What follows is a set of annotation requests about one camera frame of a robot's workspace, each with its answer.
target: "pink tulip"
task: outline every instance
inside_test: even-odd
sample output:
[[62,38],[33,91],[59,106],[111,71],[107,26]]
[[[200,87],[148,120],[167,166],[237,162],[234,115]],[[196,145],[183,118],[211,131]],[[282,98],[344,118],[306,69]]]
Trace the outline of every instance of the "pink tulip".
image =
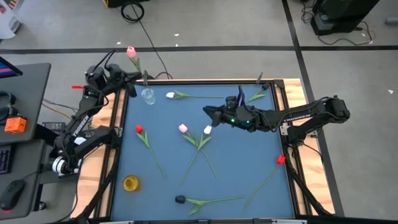
[[188,128],[184,124],[181,124],[178,128],[183,134],[188,131]]
[[136,52],[136,50],[134,49],[134,47],[129,46],[129,47],[127,48],[127,56],[128,56],[129,58],[134,58],[136,55],[137,55],[137,52]]

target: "clear glass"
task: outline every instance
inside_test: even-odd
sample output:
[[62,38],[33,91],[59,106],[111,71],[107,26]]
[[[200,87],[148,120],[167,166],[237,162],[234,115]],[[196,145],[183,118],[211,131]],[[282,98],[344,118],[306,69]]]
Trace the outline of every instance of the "clear glass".
[[144,89],[141,92],[141,96],[147,104],[153,105],[155,103],[155,93],[153,89],[150,88]]

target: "green stem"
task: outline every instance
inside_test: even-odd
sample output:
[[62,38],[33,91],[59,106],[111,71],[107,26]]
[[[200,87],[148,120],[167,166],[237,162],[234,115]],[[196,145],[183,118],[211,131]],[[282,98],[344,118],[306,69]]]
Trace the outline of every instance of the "green stem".
[[237,198],[243,198],[244,195],[241,196],[237,196],[237,197],[230,197],[230,198],[222,198],[222,199],[216,199],[216,200],[209,200],[207,202],[220,202],[220,201],[224,201],[224,200],[232,200],[232,199],[237,199]]
[[243,210],[243,211],[246,211],[246,209],[248,208],[248,206],[249,206],[249,204],[250,204],[251,198],[253,198],[253,195],[254,195],[264,184],[266,184],[266,183],[268,182],[268,180],[271,179],[271,177],[274,175],[274,173],[275,173],[275,171],[276,171],[277,168],[278,168],[278,164],[275,166],[274,170],[272,171],[272,173],[271,173],[271,175],[268,177],[268,179],[267,179],[266,181],[264,181],[262,184],[260,184],[260,186],[258,186],[258,187],[254,190],[254,192],[250,195],[250,198],[249,198],[248,202],[246,203],[246,206],[244,207],[244,210]]
[[162,174],[163,174],[164,178],[167,179],[166,173],[163,171],[162,166],[160,165],[159,161],[157,160],[157,157],[156,157],[155,153],[153,152],[153,150],[151,148],[149,148],[149,150],[150,150],[150,153],[152,153],[152,155],[154,156],[154,158],[156,160],[156,163],[157,163],[157,166],[159,167],[160,171],[162,171]]
[[189,97],[195,97],[195,98],[224,98],[223,96],[192,96],[192,95],[189,95]]
[[198,151],[199,151],[199,150],[197,150],[197,151],[195,152],[195,155],[193,155],[193,158],[191,159],[191,162],[189,163],[188,169],[187,169],[187,171],[185,171],[184,177],[182,177],[182,180],[181,180],[181,182],[180,182],[180,186],[182,185],[182,182],[184,182],[185,177],[186,177],[187,174],[188,174],[188,171],[191,169],[192,162],[193,162],[193,160],[195,159],[195,157],[197,156]]
[[200,150],[200,151],[201,151],[201,153],[203,153],[203,155],[205,155],[205,157],[206,157],[206,159],[207,159],[207,162],[209,163],[210,168],[211,168],[211,170],[213,171],[214,176],[216,177],[216,179],[218,179],[217,174],[216,174],[216,171],[214,170],[213,165],[211,164],[209,157],[206,155],[205,152],[203,152],[203,150]]

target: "gray floor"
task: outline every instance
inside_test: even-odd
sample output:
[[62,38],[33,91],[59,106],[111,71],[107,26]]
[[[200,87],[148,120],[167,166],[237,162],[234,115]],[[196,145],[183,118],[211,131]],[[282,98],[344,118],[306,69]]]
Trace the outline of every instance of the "gray floor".
[[[298,0],[288,2],[300,45],[321,46],[310,25],[300,20],[302,5]],[[143,24],[157,47],[292,46],[281,1],[151,0],[144,7]],[[377,35],[373,45],[398,44],[398,27],[384,25],[384,19],[393,15],[398,16],[398,2],[382,0],[365,18]],[[22,6],[20,17],[24,26],[15,38],[2,41],[0,49],[150,47],[139,24],[125,23],[117,9],[105,8],[100,0],[30,0]],[[361,32],[336,34],[325,40],[342,36],[357,42],[365,40]],[[70,86],[84,84],[83,72],[103,55],[2,57],[14,64],[50,62],[45,97],[77,106],[81,93]],[[162,71],[155,53],[139,56],[149,73]],[[264,78],[301,78],[294,51],[161,52],[160,56],[174,78],[256,78],[261,72]],[[337,94],[351,110],[352,117],[345,124],[325,128],[346,216],[398,219],[394,210],[398,201],[398,51],[303,52],[303,57],[315,98]],[[123,53],[115,54],[112,61],[123,69],[133,69]],[[43,108],[40,121],[65,120]],[[19,223],[52,222],[66,215],[73,192],[73,185],[46,186],[44,199],[49,209],[32,213]]]

